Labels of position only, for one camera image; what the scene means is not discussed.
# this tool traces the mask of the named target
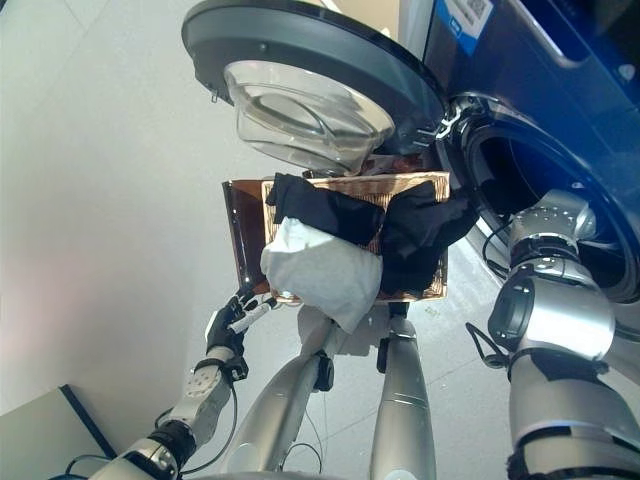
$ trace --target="white towel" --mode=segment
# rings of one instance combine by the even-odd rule
[[[271,288],[319,308],[349,334],[371,309],[382,277],[380,257],[287,217],[260,268]]]

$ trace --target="washing machine drum opening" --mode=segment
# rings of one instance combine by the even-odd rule
[[[579,243],[580,258],[611,300],[630,301],[638,293],[638,272],[623,233],[629,227],[616,223],[617,215],[607,207],[605,194],[586,188],[590,182],[575,171],[568,158],[555,146],[521,137],[487,136],[476,142],[469,171],[485,207],[482,215],[492,228],[498,228],[551,189],[589,200],[596,213],[597,233]]]
[[[327,173],[357,173],[394,131],[391,117],[354,89],[274,62],[228,65],[224,78],[242,140],[268,155]]]

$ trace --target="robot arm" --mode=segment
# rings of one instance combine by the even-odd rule
[[[93,480],[175,480],[187,460],[211,440],[218,417],[229,400],[232,384],[247,377],[242,357],[244,330],[271,310],[275,300],[261,305],[241,289],[207,327],[206,356],[193,368],[182,398],[149,436],[96,472]]]
[[[509,478],[640,478],[640,428],[598,379],[612,308],[580,264],[595,231],[584,200],[551,191],[513,220],[510,273],[489,319],[509,351]]]

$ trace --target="floor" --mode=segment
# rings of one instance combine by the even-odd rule
[[[0,14],[0,414],[69,383],[117,449],[146,435],[237,284],[220,183],[297,171],[243,145],[232,109],[194,80],[180,40],[194,3],[8,0]],[[464,329],[486,325],[498,287],[463,239],[449,250],[448,298],[410,310],[443,479],[505,478],[509,384]],[[282,308],[252,328],[241,418],[297,353],[310,315]],[[352,344],[333,390],[310,400],[329,474],[367,477],[383,382],[375,354]],[[637,388],[607,379],[638,414]],[[191,466],[215,454],[230,417],[229,406]],[[299,438],[317,443],[308,420]],[[287,468],[317,468],[297,452]]]

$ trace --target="brown basket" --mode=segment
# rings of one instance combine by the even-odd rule
[[[418,173],[400,173],[394,175],[376,175],[373,177],[340,177],[340,178],[317,178],[309,180],[317,188],[327,188],[337,192],[342,192],[351,197],[359,198],[370,203],[387,209],[391,197],[396,193],[408,190],[424,182],[433,182],[436,201],[442,202],[449,198],[449,174],[447,172],[418,172]],[[264,237],[267,244],[271,243],[278,231],[278,224],[273,223],[276,214],[276,208],[267,205],[265,200],[269,192],[273,188],[273,181],[262,182],[262,205],[264,214]],[[380,253],[380,244],[378,234],[371,240],[366,249],[372,253]],[[297,299],[291,299],[280,296],[277,292],[273,292],[274,296],[281,302],[295,302]],[[424,299],[443,298],[447,295],[447,253],[445,252],[440,258],[438,269],[433,277],[433,282],[421,297],[415,297],[409,294],[399,294],[393,297],[384,295],[382,292],[378,295],[378,302],[391,301],[415,301]]]

